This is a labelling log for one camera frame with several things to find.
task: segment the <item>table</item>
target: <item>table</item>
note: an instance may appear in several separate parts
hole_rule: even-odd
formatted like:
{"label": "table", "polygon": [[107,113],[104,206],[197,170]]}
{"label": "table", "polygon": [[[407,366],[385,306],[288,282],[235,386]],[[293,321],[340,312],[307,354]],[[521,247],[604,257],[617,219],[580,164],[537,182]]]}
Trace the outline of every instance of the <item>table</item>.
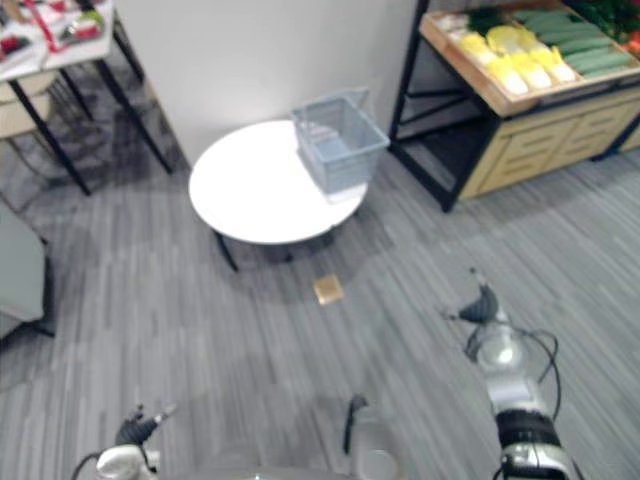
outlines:
{"label": "table", "polygon": [[[113,73],[105,63],[104,58],[109,54],[112,41],[114,17],[115,17],[115,2],[114,0],[106,0],[105,2],[97,5],[96,10],[102,15],[105,21],[105,31],[97,39],[79,43],[69,46],[62,52],[50,53],[44,40],[44,34],[42,31],[34,25],[21,25],[16,22],[10,22],[3,29],[3,35],[15,34],[28,37],[32,45],[27,47],[30,49],[29,53],[24,52],[25,56],[28,56],[24,61],[11,66],[10,68],[0,71],[0,82],[8,82],[16,96],[24,106],[25,110],[29,113],[33,122],[36,124],[38,130],[49,144],[56,157],[60,160],[62,166],[67,170],[69,176],[74,180],[78,187],[85,195],[90,195],[91,191],[86,182],[77,171],[67,154],[64,152],[56,138],[53,136],[46,123],[40,118],[38,112],[35,110],[29,97],[24,93],[18,80],[22,77],[33,75],[35,73],[42,73],[48,70],[57,70],[71,65],[76,65],[84,62],[93,62],[98,73],[105,82],[107,88],[115,98],[115,100],[123,107],[125,113],[138,130],[142,138],[145,140],[155,158],[160,165],[165,169],[167,173],[171,173],[172,167],[169,165],[164,155],[160,152],[160,149],[154,142],[153,138],[147,131],[146,127],[142,123],[138,113],[129,103],[124,91],[116,81]],[[68,22],[79,17],[82,12],[74,11],[65,15],[64,22],[56,22],[51,25],[50,29],[52,33],[57,37],[58,34],[64,29]],[[64,70],[61,70],[63,78],[70,82],[68,75]],[[72,93],[76,98],[81,99],[79,92],[75,87],[71,87]],[[86,105],[83,106],[83,110],[90,116]]]}
{"label": "table", "polygon": [[325,195],[299,157],[293,122],[279,120],[237,130],[209,147],[193,168],[189,197],[237,271],[225,237],[258,245],[318,237],[354,214],[367,188]]}

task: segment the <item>cucumber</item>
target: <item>cucumber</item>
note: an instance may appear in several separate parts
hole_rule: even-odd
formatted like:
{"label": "cucumber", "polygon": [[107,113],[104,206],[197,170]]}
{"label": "cucumber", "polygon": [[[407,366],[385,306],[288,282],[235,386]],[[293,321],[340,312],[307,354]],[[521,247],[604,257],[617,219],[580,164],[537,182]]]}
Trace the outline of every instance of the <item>cucumber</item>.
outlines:
{"label": "cucumber", "polygon": [[621,72],[623,70],[626,70],[627,67],[626,66],[617,66],[617,67],[611,67],[611,68],[603,68],[602,70],[592,70],[588,73],[583,74],[582,76],[586,79],[590,79],[590,78],[596,78],[596,77],[603,77],[605,75],[611,75],[612,73],[618,73]]}
{"label": "cucumber", "polygon": [[626,67],[630,60],[631,55],[628,53],[610,53],[604,57],[582,60],[578,62],[574,68],[582,75],[586,75],[587,73],[596,72],[598,70]]}
{"label": "cucumber", "polygon": [[532,32],[548,32],[552,29],[559,29],[562,26],[571,25],[571,21],[568,17],[549,17],[545,19],[535,19],[535,21],[527,22],[524,24],[527,30],[531,30]]}
{"label": "cucumber", "polygon": [[535,17],[531,18],[529,21],[525,22],[525,27],[529,30],[535,31],[537,28],[542,28],[543,25],[547,23],[555,23],[555,22],[568,22],[569,15],[563,11],[549,11],[545,13],[539,13]]}
{"label": "cucumber", "polygon": [[571,53],[582,52],[583,50],[591,50],[592,48],[608,47],[611,45],[611,40],[604,35],[600,35],[596,38],[569,40],[568,42],[562,42],[558,45],[562,55],[569,55]]}
{"label": "cucumber", "polygon": [[532,20],[535,16],[539,15],[540,13],[544,13],[544,10],[520,10],[518,12],[515,12],[513,16],[519,22],[524,23],[529,20]]}
{"label": "cucumber", "polygon": [[582,31],[566,31],[566,32],[553,32],[545,33],[538,36],[538,39],[546,43],[547,45],[558,45],[560,43],[568,42],[570,40],[584,40],[586,38],[593,38],[597,35],[598,31],[582,30]]}
{"label": "cucumber", "polygon": [[569,65],[573,65],[579,63],[581,60],[602,57],[604,55],[607,55],[608,53],[611,53],[611,49],[609,47],[593,48],[591,50],[585,50],[583,52],[567,55],[566,57],[564,57],[564,61]]}

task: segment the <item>red item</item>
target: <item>red item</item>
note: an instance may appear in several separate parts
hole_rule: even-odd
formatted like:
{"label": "red item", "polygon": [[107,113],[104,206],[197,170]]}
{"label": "red item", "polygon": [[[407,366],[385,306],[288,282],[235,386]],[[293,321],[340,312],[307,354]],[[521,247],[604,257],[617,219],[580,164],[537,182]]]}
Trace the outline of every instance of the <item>red item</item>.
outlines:
{"label": "red item", "polygon": [[3,38],[0,40],[0,48],[2,48],[2,53],[10,54],[18,48],[18,38],[15,36]]}
{"label": "red item", "polygon": [[98,29],[98,27],[96,27],[95,25],[93,25],[92,27],[87,27],[87,28],[83,28],[81,30],[76,30],[75,32],[75,37],[78,39],[86,39],[86,38],[91,38],[91,37],[95,37],[97,35],[100,34],[100,30]]}
{"label": "red item", "polygon": [[56,0],[54,2],[49,2],[48,5],[59,13],[64,13],[67,10],[67,2],[65,2],[65,0]]}
{"label": "red item", "polygon": [[24,1],[27,8],[31,11],[31,15],[33,15],[33,19],[36,21],[42,33],[44,33],[44,37],[47,39],[47,46],[49,47],[49,51],[51,53],[57,53],[65,50],[67,47],[58,47],[56,45],[55,39],[49,27],[42,19],[40,12],[38,11],[38,7],[36,7],[36,2],[34,0],[25,0]]}

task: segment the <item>small brown square object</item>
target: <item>small brown square object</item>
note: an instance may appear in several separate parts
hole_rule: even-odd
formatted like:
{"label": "small brown square object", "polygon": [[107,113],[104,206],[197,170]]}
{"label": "small brown square object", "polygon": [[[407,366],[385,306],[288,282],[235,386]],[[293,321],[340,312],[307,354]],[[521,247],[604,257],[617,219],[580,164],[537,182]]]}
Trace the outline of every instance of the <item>small brown square object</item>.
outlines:
{"label": "small brown square object", "polygon": [[344,298],[344,290],[337,275],[328,275],[313,282],[320,305],[328,305]]}

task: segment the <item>yellow vegetable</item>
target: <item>yellow vegetable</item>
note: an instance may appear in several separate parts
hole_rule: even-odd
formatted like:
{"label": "yellow vegetable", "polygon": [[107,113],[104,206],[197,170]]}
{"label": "yellow vegetable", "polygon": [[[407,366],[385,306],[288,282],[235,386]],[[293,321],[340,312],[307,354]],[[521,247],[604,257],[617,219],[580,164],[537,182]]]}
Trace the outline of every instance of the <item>yellow vegetable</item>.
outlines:
{"label": "yellow vegetable", "polygon": [[527,84],[522,80],[509,57],[496,58],[487,65],[489,73],[514,95],[529,92]]}
{"label": "yellow vegetable", "polygon": [[573,70],[562,59],[560,50],[553,47],[551,50],[535,50],[530,53],[533,60],[544,67],[547,73],[557,83],[573,82],[576,75]]}
{"label": "yellow vegetable", "polygon": [[539,63],[536,63],[526,53],[511,56],[516,71],[522,76],[527,85],[533,90],[549,88],[552,85],[551,78]]}
{"label": "yellow vegetable", "polygon": [[493,27],[487,33],[489,47],[500,55],[521,52],[522,47],[518,43],[519,39],[520,32],[518,28],[509,25]]}
{"label": "yellow vegetable", "polygon": [[496,59],[496,54],[489,49],[484,37],[478,33],[465,35],[462,40],[460,40],[460,48],[478,60],[482,65],[486,65]]}

